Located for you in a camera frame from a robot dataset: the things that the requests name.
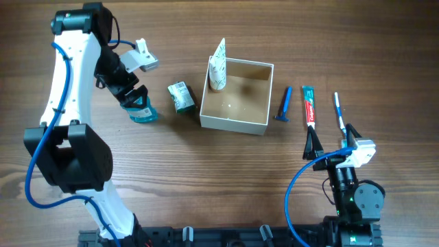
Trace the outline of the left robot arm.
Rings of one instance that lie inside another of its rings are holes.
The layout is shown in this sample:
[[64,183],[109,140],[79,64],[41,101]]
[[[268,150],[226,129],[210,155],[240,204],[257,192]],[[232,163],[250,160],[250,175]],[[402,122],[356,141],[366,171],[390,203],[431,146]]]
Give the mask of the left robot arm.
[[56,65],[49,101],[38,127],[28,128],[23,142],[32,157],[29,171],[39,169],[67,201],[84,204],[98,224],[103,246],[151,246],[151,238],[112,183],[112,152],[91,126],[94,87],[108,89],[128,110],[148,105],[147,88],[139,84],[135,71],[157,68],[158,59],[143,39],[117,54],[111,36],[118,28],[100,2],[56,13],[51,21]]

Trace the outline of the teal mouthwash bottle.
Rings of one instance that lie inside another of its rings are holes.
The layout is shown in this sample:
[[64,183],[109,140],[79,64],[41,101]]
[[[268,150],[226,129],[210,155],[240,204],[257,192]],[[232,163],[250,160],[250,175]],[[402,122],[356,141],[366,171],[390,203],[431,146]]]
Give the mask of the teal mouthwash bottle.
[[145,124],[156,121],[158,119],[158,113],[155,108],[151,106],[150,98],[146,97],[146,106],[142,109],[139,108],[123,108],[129,115],[129,118],[133,122]]

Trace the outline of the white leaf-print lotion tube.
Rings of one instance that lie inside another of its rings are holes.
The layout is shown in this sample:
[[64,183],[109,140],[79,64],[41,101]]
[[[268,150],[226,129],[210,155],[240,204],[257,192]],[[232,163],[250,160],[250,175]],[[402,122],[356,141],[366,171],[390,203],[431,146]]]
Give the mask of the white leaf-print lotion tube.
[[209,84],[214,92],[226,87],[226,42],[221,40],[215,53],[209,60]]

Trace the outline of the green white soap packet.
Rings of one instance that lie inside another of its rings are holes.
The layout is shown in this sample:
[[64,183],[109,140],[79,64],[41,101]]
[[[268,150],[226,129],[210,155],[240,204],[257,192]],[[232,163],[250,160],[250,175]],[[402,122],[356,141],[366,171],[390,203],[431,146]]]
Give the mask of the green white soap packet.
[[191,91],[184,81],[176,82],[167,87],[171,98],[174,101],[174,107],[177,113],[187,112],[196,108]]

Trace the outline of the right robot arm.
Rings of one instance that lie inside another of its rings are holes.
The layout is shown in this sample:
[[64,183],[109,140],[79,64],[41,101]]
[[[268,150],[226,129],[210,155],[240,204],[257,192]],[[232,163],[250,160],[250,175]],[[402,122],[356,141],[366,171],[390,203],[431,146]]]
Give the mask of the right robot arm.
[[355,170],[368,163],[376,152],[375,143],[362,137],[351,124],[346,126],[350,154],[326,154],[316,131],[309,126],[303,158],[314,161],[313,171],[327,171],[336,216],[326,216],[316,226],[317,235],[306,236],[312,246],[382,246],[377,222],[385,199],[385,190],[371,180],[359,180]]

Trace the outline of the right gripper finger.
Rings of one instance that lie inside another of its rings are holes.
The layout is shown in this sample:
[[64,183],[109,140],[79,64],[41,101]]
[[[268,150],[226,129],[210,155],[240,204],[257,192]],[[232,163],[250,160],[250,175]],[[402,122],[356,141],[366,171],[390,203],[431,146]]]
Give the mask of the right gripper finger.
[[346,144],[348,147],[353,147],[354,138],[362,138],[362,136],[356,131],[351,123],[348,123],[346,124]]
[[303,152],[302,159],[303,160],[314,160],[319,156],[324,154],[323,147],[320,143],[320,140],[316,134],[316,131],[312,126],[307,127],[307,140],[305,143],[305,149]]

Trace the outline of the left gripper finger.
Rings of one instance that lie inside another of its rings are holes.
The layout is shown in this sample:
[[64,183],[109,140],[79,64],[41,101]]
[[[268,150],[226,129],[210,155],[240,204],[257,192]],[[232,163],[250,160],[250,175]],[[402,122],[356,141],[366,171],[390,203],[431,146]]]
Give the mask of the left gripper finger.
[[133,90],[134,93],[134,98],[133,98],[133,102],[132,102],[132,107],[133,108],[145,108],[147,106],[147,94],[148,94],[148,89],[142,85],[137,89]]
[[119,103],[121,107],[130,108],[134,101],[137,100],[136,96],[123,95],[119,98]]

